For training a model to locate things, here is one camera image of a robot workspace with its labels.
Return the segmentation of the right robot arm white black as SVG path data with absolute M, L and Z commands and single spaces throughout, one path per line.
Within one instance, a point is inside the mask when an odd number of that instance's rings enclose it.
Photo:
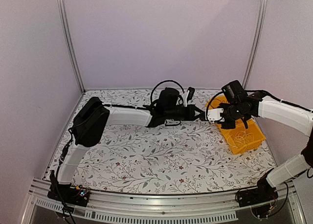
M 253 191 L 256 202 L 264 202 L 272 194 L 272 189 L 309 170 L 313 166 L 313 111 L 300 105 L 279 99 L 265 90 L 245 90 L 235 80 L 222 87 L 221 93 L 226 103 L 220 103 L 215 109 L 206 109 L 208 120 L 217 122 L 222 129 L 236 127 L 236 120 L 244 125 L 252 117 L 274 120 L 298 130 L 309 140 L 301 153 L 267 172 L 259 179 Z

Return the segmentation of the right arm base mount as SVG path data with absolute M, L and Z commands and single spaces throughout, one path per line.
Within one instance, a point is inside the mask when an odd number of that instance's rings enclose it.
M 276 187 L 258 185 L 256 188 L 243 188 L 237 191 L 235 201 L 239 207 L 251 207 L 251 213 L 258 219 L 265 219 L 275 214 L 278 193 Z

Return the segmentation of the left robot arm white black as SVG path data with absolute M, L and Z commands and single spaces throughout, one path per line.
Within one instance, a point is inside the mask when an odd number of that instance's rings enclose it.
M 189 104 L 194 92 L 194 88 L 188 88 L 183 93 L 174 88 L 165 88 L 158 99 L 151 99 L 149 105 L 142 107 L 104 104 L 98 97 L 92 97 L 75 116 L 68 130 L 70 139 L 59 157 L 58 168 L 50 173 L 54 194 L 63 202 L 72 198 L 73 192 L 69 186 L 74 172 L 85 153 L 100 142 L 106 126 L 155 128 L 167 120 L 206 119 L 205 111 Z

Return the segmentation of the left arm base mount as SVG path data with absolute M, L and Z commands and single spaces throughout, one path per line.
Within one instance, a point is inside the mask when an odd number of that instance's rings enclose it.
M 90 196 L 90 189 L 84 188 L 82 185 L 71 187 L 68 185 L 51 185 L 47 197 L 56 200 L 64 201 L 66 204 L 72 204 L 82 207 L 87 207 Z

